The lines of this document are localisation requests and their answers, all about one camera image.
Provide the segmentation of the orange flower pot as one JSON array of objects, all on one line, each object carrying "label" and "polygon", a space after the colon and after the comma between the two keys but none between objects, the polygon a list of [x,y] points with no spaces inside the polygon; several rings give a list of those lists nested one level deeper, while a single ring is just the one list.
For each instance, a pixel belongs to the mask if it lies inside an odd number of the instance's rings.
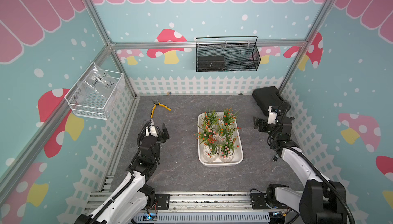
[{"label": "orange flower pot", "polygon": [[234,141],[234,134],[239,130],[240,128],[238,126],[235,126],[233,123],[229,125],[219,124],[217,133],[219,135],[219,138],[223,142],[226,142],[227,140]]},{"label": "orange flower pot", "polygon": [[232,108],[224,109],[224,114],[221,116],[220,121],[225,126],[233,125],[236,122],[239,111],[233,111]]},{"label": "orange flower pot", "polygon": [[213,128],[219,124],[218,114],[215,111],[205,112],[202,117],[202,126]]}]

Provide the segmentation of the pink flower pot twine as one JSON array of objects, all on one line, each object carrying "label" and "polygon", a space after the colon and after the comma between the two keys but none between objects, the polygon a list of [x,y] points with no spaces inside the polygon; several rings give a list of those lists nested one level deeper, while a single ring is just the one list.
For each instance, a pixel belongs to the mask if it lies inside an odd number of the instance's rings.
[{"label": "pink flower pot twine", "polygon": [[213,128],[202,125],[198,126],[197,139],[199,144],[210,146],[218,142],[218,134]]}]

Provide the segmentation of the pink flower pot back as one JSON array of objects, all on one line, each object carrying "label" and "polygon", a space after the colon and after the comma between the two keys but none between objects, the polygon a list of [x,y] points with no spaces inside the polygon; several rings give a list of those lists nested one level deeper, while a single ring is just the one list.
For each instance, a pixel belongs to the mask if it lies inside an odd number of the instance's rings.
[{"label": "pink flower pot back", "polygon": [[219,158],[223,163],[230,163],[233,160],[236,149],[239,148],[236,140],[237,137],[235,137],[234,141],[227,140],[219,146]]}]

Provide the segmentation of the red flower pot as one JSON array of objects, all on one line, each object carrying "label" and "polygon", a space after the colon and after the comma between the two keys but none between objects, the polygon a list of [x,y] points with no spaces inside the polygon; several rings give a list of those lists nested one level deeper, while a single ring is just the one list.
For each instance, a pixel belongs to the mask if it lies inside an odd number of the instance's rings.
[{"label": "red flower pot", "polygon": [[216,163],[219,160],[219,142],[210,140],[203,142],[203,158],[207,163]]}]

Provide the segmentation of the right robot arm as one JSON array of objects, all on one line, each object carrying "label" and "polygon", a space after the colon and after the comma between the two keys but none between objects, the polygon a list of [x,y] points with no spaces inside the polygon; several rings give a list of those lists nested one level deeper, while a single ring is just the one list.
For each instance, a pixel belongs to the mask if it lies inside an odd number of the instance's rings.
[{"label": "right robot arm", "polygon": [[254,128],[268,134],[267,143],[276,158],[285,161],[301,181],[301,193],[283,184],[270,184],[265,203],[270,209],[284,205],[305,224],[353,224],[355,218],[347,204],[346,189],[321,173],[291,139],[293,118],[287,116],[287,102],[263,109],[264,119],[254,118]]}]

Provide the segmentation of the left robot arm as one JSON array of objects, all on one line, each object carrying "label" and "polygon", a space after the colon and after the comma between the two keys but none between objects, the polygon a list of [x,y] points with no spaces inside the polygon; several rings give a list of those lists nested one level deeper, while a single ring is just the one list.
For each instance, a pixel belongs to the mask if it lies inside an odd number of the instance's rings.
[{"label": "left robot arm", "polygon": [[127,175],[116,190],[89,215],[82,214],[76,224],[128,224],[141,210],[156,205],[155,189],[146,183],[160,164],[160,145],[170,138],[165,126],[153,120],[137,137],[137,153],[127,167]]}]

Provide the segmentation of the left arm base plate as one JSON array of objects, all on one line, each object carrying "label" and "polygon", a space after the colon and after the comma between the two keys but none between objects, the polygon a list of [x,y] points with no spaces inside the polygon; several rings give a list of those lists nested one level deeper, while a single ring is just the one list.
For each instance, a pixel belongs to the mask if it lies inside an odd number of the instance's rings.
[{"label": "left arm base plate", "polygon": [[147,198],[146,210],[169,210],[170,194],[151,194]]}]

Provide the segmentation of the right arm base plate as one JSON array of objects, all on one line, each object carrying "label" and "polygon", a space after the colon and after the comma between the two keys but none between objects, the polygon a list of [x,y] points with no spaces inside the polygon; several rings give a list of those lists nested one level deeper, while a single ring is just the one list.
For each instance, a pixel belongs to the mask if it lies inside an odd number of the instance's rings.
[{"label": "right arm base plate", "polygon": [[269,211],[279,211],[279,210],[288,210],[289,208],[284,204],[275,204],[273,208],[271,208],[265,198],[265,193],[260,192],[251,192],[249,194],[251,200],[251,206],[253,210],[269,210]]}]

